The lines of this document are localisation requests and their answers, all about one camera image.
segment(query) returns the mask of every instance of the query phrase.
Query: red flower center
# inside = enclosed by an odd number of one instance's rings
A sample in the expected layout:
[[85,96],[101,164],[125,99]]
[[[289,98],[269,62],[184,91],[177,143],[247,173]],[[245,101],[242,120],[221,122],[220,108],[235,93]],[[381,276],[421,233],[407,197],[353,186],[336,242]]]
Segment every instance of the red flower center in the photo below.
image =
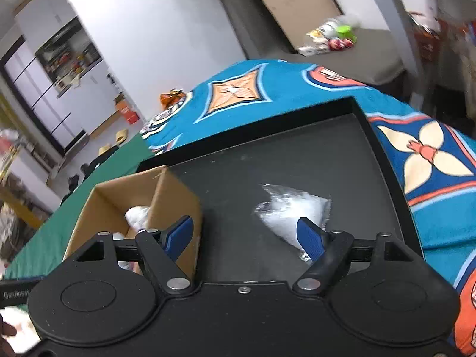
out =
[[415,153],[420,154],[425,160],[433,163],[436,153],[436,149],[434,147],[430,145],[423,145],[418,141],[410,141],[406,147],[412,149]]

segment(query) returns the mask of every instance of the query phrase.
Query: kitchen cabinet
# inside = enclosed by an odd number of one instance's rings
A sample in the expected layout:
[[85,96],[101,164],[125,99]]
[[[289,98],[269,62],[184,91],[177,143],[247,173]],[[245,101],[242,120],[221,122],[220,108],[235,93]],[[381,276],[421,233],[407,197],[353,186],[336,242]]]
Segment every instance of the kitchen cabinet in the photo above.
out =
[[60,98],[82,128],[91,134],[116,112],[114,98],[117,92],[107,78],[108,66],[100,61]]
[[55,33],[76,17],[66,0],[31,0],[16,16],[30,49],[36,52]]

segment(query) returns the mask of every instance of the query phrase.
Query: cardboard box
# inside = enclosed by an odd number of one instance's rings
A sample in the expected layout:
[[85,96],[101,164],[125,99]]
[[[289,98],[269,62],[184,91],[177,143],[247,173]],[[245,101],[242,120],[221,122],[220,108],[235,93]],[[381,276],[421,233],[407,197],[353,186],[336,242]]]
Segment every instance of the cardboard box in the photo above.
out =
[[182,216],[193,219],[193,237],[177,265],[193,278],[197,264],[202,213],[197,196],[166,167],[97,184],[91,191],[71,234],[64,259],[100,231],[135,236],[124,214],[133,206],[150,206],[148,228],[165,230]]

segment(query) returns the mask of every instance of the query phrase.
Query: green mat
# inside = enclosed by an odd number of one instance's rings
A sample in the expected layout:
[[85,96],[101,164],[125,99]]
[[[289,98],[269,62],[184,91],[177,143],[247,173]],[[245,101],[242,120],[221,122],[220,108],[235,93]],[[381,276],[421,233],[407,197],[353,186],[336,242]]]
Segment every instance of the green mat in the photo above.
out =
[[98,183],[132,174],[139,163],[152,156],[137,134],[97,168],[58,210],[41,226],[6,269],[5,279],[47,275],[63,260],[63,255],[92,188]]

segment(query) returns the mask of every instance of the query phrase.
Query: floor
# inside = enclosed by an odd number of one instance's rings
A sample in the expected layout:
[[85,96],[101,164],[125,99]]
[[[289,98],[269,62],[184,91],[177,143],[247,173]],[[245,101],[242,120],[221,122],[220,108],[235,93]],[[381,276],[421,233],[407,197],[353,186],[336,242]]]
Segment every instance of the floor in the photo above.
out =
[[82,164],[89,164],[94,158],[98,156],[100,147],[111,144],[114,145],[116,141],[116,133],[122,129],[128,129],[129,135],[125,143],[127,143],[135,134],[142,128],[142,122],[135,122],[134,125],[129,125],[124,118],[115,121],[110,127],[104,130],[95,139],[90,138],[89,142],[80,150],[80,152],[65,166],[56,176],[51,180],[49,186],[61,198],[68,194],[68,178],[79,174],[79,183],[81,184],[84,175],[80,167]]

